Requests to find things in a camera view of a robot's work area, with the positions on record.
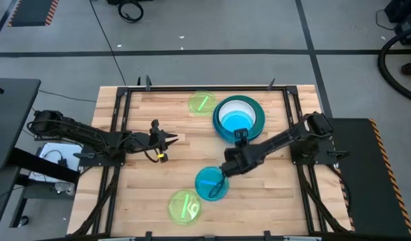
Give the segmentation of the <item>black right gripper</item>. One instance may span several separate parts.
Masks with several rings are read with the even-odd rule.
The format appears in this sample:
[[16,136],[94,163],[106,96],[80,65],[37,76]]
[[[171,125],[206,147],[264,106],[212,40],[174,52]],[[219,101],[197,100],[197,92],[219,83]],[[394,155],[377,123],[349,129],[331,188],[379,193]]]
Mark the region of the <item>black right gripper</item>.
[[244,145],[243,147],[227,148],[224,151],[225,162],[220,166],[222,178],[210,190],[208,197],[223,197],[225,194],[226,177],[245,174],[259,166],[259,145]]

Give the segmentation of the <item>transparent green plastic plate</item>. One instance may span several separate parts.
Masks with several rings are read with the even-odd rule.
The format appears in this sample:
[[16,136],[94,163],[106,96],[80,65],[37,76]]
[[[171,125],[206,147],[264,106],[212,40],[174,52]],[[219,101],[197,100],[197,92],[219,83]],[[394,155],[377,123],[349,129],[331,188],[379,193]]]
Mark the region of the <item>transparent green plastic plate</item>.
[[201,214],[201,200],[191,190],[176,191],[169,198],[167,213],[176,224],[190,225],[196,222]]
[[216,97],[209,91],[196,91],[188,99],[189,111],[199,116],[213,113],[216,107]]

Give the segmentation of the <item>white plastic plate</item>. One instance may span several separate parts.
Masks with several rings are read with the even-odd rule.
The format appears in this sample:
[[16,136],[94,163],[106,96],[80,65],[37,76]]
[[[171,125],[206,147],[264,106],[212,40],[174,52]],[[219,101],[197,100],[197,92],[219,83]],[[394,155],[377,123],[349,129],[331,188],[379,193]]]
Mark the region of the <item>white plastic plate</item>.
[[241,110],[256,117],[255,110],[249,103],[242,100],[230,100],[220,107],[218,111],[218,120],[220,121],[225,114],[235,110]]

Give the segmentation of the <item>black cabinet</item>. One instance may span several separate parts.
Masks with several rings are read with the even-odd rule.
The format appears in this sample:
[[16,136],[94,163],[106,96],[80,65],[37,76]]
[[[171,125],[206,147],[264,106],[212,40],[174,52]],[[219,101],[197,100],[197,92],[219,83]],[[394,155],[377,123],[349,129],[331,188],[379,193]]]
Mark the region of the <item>black cabinet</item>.
[[154,0],[106,0],[109,5],[120,5],[122,3],[140,3],[145,1],[154,1]]

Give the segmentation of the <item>black side desk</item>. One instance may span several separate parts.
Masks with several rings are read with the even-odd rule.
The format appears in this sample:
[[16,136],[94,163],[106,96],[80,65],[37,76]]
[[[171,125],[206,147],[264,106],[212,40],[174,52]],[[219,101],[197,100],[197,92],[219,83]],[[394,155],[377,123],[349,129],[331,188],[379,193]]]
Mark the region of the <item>black side desk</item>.
[[22,168],[70,183],[79,179],[77,171],[15,146],[40,84],[38,79],[0,78],[0,221]]

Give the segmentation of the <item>black hazard-striped floor mat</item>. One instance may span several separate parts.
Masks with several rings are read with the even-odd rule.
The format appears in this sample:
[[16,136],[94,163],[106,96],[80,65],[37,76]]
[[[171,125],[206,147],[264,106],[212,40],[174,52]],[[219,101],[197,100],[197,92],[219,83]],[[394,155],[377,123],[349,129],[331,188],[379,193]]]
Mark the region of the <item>black hazard-striped floor mat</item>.
[[49,26],[60,0],[19,0],[9,20],[9,27]]
[[411,238],[411,221],[380,132],[368,118],[332,118],[335,147],[349,155],[339,162],[350,192],[356,234]]

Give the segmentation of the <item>transparent blue plastic plate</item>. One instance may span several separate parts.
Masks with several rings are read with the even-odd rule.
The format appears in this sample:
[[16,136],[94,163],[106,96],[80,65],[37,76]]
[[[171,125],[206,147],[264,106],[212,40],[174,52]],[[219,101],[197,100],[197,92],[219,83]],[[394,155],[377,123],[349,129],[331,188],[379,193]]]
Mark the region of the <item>transparent blue plastic plate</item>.
[[250,129],[254,126],[256,117],[241,110],[231,111],[225,114],[220,120],[224,129],[224,138],[229,142],[234,142],[234,131],[237,129]]
[[195,177],[195,190],[197,194],[204,200],[209,202],[216,202],[223,199],[229,190],[229,181],[226,177],[225,194],[223,197],[209,198],[210,190],[222,178],[222,170],[219,167],[205,167]]

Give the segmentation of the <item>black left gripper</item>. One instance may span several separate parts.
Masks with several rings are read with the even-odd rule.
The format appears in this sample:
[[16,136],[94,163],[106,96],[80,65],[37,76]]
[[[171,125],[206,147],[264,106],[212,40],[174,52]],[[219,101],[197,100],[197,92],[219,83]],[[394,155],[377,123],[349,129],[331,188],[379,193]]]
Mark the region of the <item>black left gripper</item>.
[[[166,133],[159,128],[157,119],[151,122],[149,134],[147,133],[131,133],[125,140],[125,151],[129,154],[144,153],[145,156],[154,163],[165,163],[168,161],[168,156],[165,153],[168,147],[178,141],[173,139],[166,141],[167,138],[177,137],[175,134]],[[158,158],[158,154],[164,154],[163,158]]]

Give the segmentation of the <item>stack of blue bowls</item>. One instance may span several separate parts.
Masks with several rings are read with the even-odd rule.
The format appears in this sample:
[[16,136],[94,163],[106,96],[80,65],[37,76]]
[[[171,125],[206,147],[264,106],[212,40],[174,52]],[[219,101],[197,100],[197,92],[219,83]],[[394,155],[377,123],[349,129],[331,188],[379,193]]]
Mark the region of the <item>stack of blue bowls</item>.
[[246,129],[247,139],[253,141],[265,126],[265,113],[253,98],[234,95],[225,98],[214,109],[212,124],[219,136],[228,143],[240,140],[236,131]]

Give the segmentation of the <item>black equipment case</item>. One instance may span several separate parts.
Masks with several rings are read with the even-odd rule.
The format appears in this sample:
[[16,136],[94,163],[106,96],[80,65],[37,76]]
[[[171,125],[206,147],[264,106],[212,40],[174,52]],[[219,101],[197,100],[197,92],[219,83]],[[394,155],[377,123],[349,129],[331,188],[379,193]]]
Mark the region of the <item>black equipment case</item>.
[[411,0],[391,0],[384,12],[390,23],[396,23],[394,32],[398,41],[403,46],[411,46],[411,34],[402,35],[411,30]]

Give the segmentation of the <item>white sheet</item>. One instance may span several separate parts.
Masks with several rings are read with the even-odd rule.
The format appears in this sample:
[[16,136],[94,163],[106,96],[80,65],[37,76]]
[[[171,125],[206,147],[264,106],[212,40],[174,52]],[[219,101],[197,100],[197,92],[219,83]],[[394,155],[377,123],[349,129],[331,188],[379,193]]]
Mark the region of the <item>white sheet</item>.
[[68,169],[79,171],[80,160],[74,154],[80,153],[81,150],[81,146],[75,144],[46,143],[42,147],[39,157],[55,164],[58,164],[60,159],[66,159]]

